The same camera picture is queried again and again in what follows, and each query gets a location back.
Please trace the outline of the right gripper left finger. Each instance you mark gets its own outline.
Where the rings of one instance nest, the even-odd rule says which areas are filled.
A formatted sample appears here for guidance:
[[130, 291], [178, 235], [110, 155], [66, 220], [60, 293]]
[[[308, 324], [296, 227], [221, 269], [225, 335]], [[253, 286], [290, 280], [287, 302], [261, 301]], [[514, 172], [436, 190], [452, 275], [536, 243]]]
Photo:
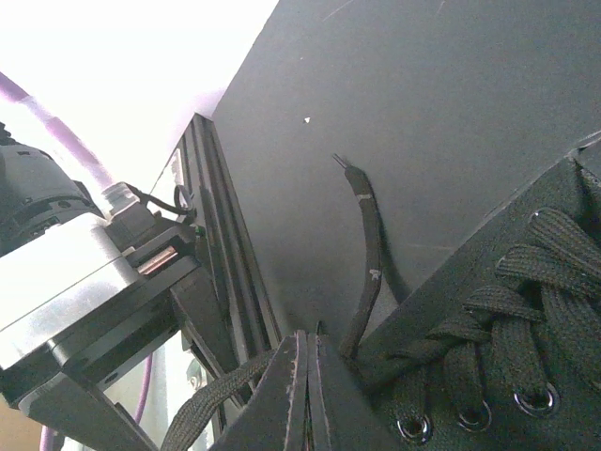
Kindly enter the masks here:
[[308, 377], [307, 333], [286, 337], [249, 403], [213, 450], [302, 450]]

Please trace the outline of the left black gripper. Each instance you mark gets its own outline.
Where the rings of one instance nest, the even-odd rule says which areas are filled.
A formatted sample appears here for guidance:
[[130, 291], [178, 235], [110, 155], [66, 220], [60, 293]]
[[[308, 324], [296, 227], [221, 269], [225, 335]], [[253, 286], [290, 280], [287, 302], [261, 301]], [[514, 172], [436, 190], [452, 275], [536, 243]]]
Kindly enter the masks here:
[[95, 450], [153, 450], [155, 444], [105, 390], [176, 332], [213, 377], [238, 367], [230, 335], [217, 320], [222, 313], [208, 272], [197, 263], [168, 291], [173, 322], [161, 320], [110, 349], [87, 366], [33, 366], [1, 372], [1, 394], [13, 409]]

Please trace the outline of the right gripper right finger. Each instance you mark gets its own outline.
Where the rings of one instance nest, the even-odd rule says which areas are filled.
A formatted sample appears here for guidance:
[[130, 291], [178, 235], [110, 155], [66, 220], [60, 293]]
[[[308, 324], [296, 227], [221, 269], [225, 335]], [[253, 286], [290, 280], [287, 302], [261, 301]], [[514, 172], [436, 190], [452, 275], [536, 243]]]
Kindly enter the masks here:
[[309, 334], [307, 438], [310, 450], [398, 450], [326, 336]]

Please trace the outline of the black sneaker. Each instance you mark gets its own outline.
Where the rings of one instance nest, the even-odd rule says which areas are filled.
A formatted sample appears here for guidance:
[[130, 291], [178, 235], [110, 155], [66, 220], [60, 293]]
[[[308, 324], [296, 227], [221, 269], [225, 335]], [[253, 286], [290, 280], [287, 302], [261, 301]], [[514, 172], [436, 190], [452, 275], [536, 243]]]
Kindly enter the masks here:
[[600, 147], [569, 152], [362, 344], [393, 450], [600, 446]]

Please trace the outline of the black shoelace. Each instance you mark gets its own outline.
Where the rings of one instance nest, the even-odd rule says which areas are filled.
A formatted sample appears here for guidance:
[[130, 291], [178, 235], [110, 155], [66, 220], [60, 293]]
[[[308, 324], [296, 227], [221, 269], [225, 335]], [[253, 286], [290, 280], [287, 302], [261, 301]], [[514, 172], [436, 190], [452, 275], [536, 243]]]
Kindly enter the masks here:
[[[371, 335], [366, 332], [367, 322], [373, 312], [384, 277], [381, 223], [375, 195], [366, 175], [353, 166], [348, 166], [346, 173], [362, 211], [366, 247], [365, 271], [362, 296], [358, 308], [349, 323], [346, 335], [341, 343], [338, 346], [334, 346], [334, 348], [347, 367], [347, 371], [353, 376], [356, 385], [362, 391], [372, 412], [382, 423], [373, 408], [369, 392], [362, 381], [358, 369], [360, 348]], [[316, 329], [313, 333], [307, 333], [307, 339], [309, 334], [325, 336], [321, 329]], [[251, 390], [252, 397], [280, 344], [275, 349], [261, 352], [249, 362], [238, 365], [234, 370], [216, 377], [208, 385], [197, 390], [176, 413], [162, 441], [162, 449], [190, 449], [204, 431], [215, 412], [218, 411], [227, 399], [234, 397], [245, 388]], [[307, 438], [307, 419], [306, 395], [305, 436], [304, 448], [302, 450], [310, 450]]]

